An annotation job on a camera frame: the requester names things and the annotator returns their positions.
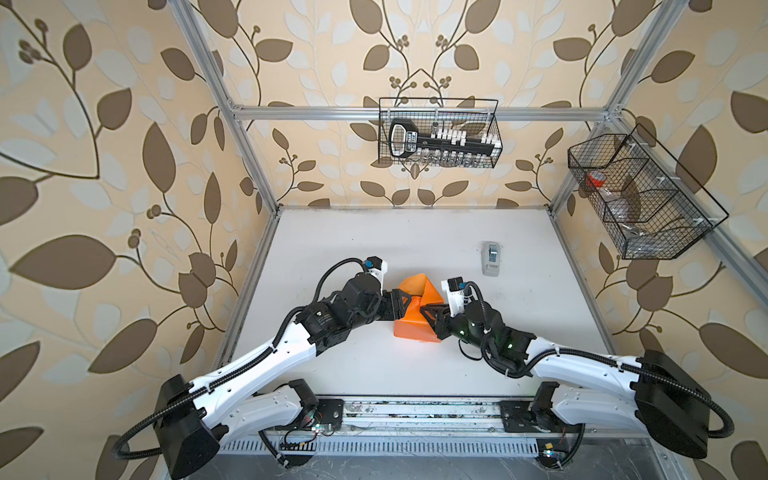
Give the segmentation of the orange wrapping paper sheet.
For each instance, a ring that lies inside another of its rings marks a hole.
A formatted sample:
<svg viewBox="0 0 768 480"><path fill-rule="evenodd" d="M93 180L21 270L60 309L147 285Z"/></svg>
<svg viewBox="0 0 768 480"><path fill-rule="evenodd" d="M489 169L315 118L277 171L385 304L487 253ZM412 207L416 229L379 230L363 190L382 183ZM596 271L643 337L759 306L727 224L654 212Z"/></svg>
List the orange wrapping paper sheet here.
<svg viewBox="0 0 768 480"><path fill-rule="evenodd" d="M442 305L444 299L426 274L417 274L405 279L399 289L411 296L405 316L394 322L394 336L400 339L427 343L440 343L427 318L421 313L426 306Z"/></svg>

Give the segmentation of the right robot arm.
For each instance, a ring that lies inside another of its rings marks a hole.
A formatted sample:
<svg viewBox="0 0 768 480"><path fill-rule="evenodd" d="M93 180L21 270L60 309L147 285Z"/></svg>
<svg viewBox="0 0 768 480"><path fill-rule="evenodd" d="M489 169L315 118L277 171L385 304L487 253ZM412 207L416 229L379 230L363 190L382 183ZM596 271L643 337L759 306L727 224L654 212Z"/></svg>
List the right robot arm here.
<svg viewBox="0 0 768 480"><path fill-rule="evenodd" d="M530 411L542 428L616 427L647 434L681 456L707 457L717 405L665 353L613 356L566 347L507 326L486 302L472 301L458 313L439 304L420 312L439 339L454 336L477 347L480 361L503 377L541 379Z"/></svg>

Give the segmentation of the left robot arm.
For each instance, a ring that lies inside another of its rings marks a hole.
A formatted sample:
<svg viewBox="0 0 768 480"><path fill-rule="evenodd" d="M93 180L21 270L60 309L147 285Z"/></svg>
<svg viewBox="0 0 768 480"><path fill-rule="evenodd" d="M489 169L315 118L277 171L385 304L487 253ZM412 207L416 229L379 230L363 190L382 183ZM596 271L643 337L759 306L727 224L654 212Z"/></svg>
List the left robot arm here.
<svg viewBox="0 0 768 480"><path fill-rule="evenodd" d="M176 375L160 388L151 424L173 479L200 470L239 436L287 426L313 409L303 380L261 390L295 367L347 340L361 326L403 318L410 294L385 291L375 273L359 273L326 298L292 309L274 338L192 381Z"/></svg>

